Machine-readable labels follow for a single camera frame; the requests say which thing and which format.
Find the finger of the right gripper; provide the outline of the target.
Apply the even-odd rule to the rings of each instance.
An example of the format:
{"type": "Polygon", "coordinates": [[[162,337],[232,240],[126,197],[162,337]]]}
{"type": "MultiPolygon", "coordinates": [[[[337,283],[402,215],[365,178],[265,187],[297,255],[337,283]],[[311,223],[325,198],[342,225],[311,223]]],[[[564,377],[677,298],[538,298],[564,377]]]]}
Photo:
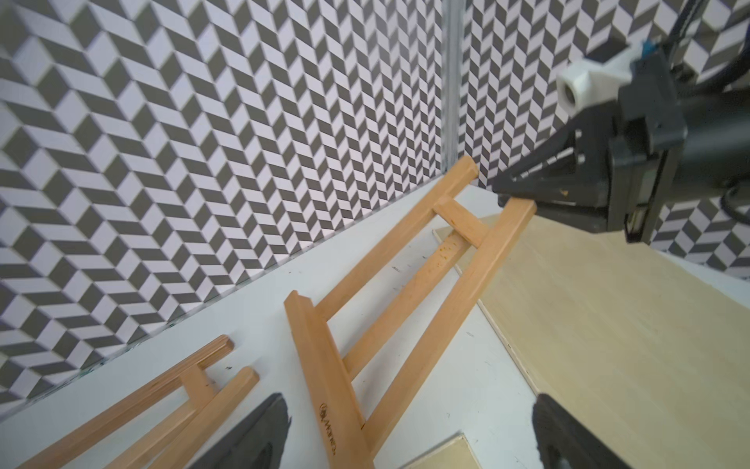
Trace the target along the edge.
{"type": "Polygon", "coordinates": [[[607,232],[607,215],[609,203],[597,195],[593,197],[574,197],[573,199],[533,199],[536,214],[560,224],[588,232],[601,234],[607,232]]]}
{"type": "Polygon", "coordinates": [[[588,107],[527,156],[498,173],[491,183],[502,197],[537,202],[606,202],[607,148],[613,110],[588,107]]]}

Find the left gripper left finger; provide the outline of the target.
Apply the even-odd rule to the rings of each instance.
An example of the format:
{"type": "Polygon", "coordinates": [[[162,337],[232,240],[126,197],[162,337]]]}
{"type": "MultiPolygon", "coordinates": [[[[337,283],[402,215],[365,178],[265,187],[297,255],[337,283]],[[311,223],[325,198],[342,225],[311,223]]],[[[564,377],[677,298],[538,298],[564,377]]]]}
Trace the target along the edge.
{"type": "Polygon", "coordinates": [[[290,426],[282,394],[272,394],[189,468],[279,468],[290,426]]]}

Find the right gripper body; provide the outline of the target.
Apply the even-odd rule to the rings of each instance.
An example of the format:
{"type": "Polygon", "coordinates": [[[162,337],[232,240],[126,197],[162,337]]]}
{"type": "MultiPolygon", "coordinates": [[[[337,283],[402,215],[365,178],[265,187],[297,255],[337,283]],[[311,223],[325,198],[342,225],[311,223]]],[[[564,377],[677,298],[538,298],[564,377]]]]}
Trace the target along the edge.
{"type": "Polygon", "coordinates": [[[657,50],[634,62],[617,95],[615,135],[609,140],[607,226],[629,243],[648,243],[676,174],[688,134],[670,64],[657,50]]]}

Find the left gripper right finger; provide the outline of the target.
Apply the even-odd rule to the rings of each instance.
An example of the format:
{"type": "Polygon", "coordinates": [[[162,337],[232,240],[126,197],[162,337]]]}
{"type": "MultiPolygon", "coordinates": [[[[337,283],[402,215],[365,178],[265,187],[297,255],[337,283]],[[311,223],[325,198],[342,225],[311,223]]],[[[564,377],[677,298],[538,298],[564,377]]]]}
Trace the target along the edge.
{"type": "Polygon", "coordinates": [[[536,397],[532,426],[543,467],[629,468],[614,451],[547,394],[536,397]]]}

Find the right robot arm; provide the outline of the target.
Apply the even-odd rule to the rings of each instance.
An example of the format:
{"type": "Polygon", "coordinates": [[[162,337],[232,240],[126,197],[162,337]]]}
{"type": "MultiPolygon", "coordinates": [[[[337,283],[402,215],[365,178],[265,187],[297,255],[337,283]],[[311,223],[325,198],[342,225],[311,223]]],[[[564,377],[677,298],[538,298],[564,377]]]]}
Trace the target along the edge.
{"type": "Polygon", "coordinates": [[[556,80],[568,122],[499,173],[501,205],[529,199],[539,216],[591,234],[622,232],[647,243],[670,203],[719,199],[747,224],[749,72],[742,48],[719,72],[695,82],[674,61],[702,3],[687,2],[658,41],[610,40],[556,80]]]}

